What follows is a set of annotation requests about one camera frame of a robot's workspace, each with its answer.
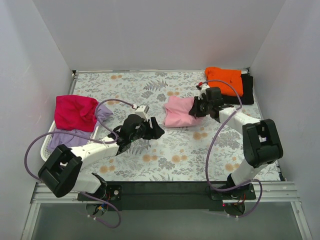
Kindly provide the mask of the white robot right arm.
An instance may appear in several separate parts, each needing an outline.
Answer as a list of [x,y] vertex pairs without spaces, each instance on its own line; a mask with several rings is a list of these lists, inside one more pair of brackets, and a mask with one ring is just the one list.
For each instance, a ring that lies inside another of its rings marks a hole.
[[203,83],[197,86],[199,96],[194,102],[189,115],[195,118],[210,116],[221,124],[221,131],[229,126],[242,135],[244,160],[231,173],[224,188],[213,186],[209,178],[209,158],[206,156],[205,174],[209,188],[215,192],[227,192],[232,199],[237,199],[245,192],[245,185],[255,180],[256,175],[267,165],[283,157],[284,151],[276,124],[271,119],[261,120],[248,116],[230,104],[225,104],[218,87]]

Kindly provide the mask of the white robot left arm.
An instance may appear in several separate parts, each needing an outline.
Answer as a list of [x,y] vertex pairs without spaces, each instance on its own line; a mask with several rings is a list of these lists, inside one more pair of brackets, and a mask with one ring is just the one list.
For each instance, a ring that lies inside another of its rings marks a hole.
[[145,120],[137,114],[130,114],[114,130],[117,138],[110,133],[102,143],[76,147],[59,145],[40,168],[38,177],[57,198],[77,191],[87,192],[95,200],[103,199],[107,191],[102,177],[93,173],[87,175],[81,170],[101,159],[122,154],[136,140],[157,140],[165,134],[155,117]]

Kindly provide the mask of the pink t shirt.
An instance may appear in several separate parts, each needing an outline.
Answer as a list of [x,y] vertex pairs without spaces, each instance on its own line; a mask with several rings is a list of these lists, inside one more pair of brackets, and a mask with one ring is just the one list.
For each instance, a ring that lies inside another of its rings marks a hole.
[[193,104],[193,97],[180,98],[177,96],[170,96],[168,102],[164,104],[164,126],[166,128],[182,128],[201,124],[204,117],[189,115],[189,111]]

